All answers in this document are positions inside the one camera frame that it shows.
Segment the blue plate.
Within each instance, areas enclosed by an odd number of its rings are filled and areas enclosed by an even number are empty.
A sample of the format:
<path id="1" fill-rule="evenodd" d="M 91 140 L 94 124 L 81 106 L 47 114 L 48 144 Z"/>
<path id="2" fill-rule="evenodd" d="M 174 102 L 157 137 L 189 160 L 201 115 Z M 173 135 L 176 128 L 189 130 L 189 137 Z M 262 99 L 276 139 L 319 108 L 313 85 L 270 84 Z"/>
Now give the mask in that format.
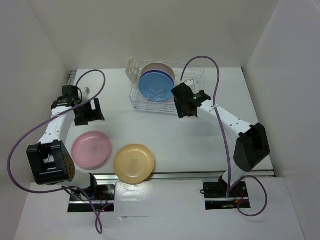
<path id="1" fill-rule="evenodd" d="M 170 77 L 158 72 L 142 76 L 138 83 L 140 93 L 153 102 L 164 102 L 170 99 L 174 86 Z"/>

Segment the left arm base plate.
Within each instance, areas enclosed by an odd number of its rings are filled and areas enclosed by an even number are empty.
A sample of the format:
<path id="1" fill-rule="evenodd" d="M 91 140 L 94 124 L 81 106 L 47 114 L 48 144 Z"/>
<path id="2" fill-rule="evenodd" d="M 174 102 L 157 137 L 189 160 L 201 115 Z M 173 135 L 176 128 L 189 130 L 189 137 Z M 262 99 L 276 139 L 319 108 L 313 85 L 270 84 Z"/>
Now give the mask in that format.
<path id="1" fill-rule="evenodd" d="M 99 184 L 95 187 L 96 192 L 85 189 L 97 212 L 113 212 L 115 207 L 116 184 Z M 93 209 L 89 200 L 77 189 L 68 190 L 69 202 L 68 213 L 92 213 Z"/>

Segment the pink plate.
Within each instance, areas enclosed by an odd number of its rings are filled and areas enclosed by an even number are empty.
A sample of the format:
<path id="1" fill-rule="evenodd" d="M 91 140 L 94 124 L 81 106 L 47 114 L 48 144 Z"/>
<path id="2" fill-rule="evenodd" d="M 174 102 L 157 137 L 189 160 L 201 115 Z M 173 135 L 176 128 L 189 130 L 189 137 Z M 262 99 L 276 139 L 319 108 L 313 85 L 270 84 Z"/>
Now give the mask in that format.
<path id="1" fill-rule="evenodd" d="M 82 169 L 94 169 L 102 165 L 112 151 L 109 138 L 100 131 L 89 131 L 79 136 L 71 148 L 74 163 Z"/>

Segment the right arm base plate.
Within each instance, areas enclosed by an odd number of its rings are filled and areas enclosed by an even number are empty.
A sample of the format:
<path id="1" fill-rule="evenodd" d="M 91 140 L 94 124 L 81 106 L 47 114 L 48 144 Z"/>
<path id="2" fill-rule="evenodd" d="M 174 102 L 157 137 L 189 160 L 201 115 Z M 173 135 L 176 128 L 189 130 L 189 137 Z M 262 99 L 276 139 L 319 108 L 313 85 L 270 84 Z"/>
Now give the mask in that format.
<path id="1" fill-rule="evenodd" d="M 239 203 L 241 203 L 240 208 L 251 207 L 247 185 L 244 181 L 234 187 L 228 197 L 220 189 L 218 182 L 204 182 L 200 193 L 204 195 L 206 210 L 236 209 Z"/>

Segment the cream plate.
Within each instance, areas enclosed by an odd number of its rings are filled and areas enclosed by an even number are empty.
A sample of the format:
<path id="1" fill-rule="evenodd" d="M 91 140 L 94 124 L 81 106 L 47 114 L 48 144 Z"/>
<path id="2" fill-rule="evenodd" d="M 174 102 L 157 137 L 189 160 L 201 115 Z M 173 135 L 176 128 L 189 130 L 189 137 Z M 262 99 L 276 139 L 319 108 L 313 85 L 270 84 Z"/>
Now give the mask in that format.
<path id="1" fill-rule="evenodd" d="M 167 64 L 162 62 L 151 62 L 147 64 L 142 70 L 141 70 L 141 77 L 149 72 L 149 71 L 162 71 L 168 74 L 173 81 L 176 79 L 176 75 L 171 67 L 169 67 Z"/>

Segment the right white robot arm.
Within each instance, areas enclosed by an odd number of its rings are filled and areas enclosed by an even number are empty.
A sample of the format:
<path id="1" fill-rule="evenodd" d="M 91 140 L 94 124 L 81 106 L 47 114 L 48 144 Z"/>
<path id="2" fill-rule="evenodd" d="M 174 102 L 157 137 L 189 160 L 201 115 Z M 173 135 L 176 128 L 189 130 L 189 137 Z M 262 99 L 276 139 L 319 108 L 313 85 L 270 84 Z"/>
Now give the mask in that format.
<path id="1" fill-rule="evenodd" d="M 219 179 L 219 192 L 231 196 L 240 179 L 269 154 L 265 127 L 251 124 L 215 104 L 203 90 L 193 93 L 185 83 L 171 90 L 178 117 L 197 117 L 219 127 L 227 155 L 227 171 Z"/>

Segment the purple plate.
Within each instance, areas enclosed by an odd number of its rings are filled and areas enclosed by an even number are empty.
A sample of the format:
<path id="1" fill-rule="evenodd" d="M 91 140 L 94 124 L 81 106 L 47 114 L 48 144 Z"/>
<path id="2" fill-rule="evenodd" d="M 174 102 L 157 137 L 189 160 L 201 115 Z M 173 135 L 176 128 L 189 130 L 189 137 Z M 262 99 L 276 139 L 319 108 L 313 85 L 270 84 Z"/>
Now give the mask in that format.
<path id="1" fill-rule="evenodd" d="M 168 73 L 162 70 L 149 70 L 144 72 L 140 77 L 142 78 L 144 76 L 163 76 L 169 79 L 172 83 L 174 83 L 173 78 Z"/>

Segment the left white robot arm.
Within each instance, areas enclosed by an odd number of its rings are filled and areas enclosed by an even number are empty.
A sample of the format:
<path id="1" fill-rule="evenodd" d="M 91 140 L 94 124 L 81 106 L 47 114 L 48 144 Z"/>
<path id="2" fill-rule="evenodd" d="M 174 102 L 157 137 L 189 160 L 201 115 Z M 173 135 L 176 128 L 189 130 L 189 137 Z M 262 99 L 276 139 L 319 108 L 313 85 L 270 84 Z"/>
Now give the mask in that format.
<path id="1" fill-rule="evenodd" d="M 38 143 L 28 146 L 26 154 L 38 185 L 77 186 L 84 197 L 93 200 L 100 191 L 95 177 L 76 170 L 65 145 L 72 124 L 84 126 L 105 119 L 99 99 L 90 103 L 89 94 L 88 87 L 63 86 L 62 96 L 51 105 L 53 120 Z"/>

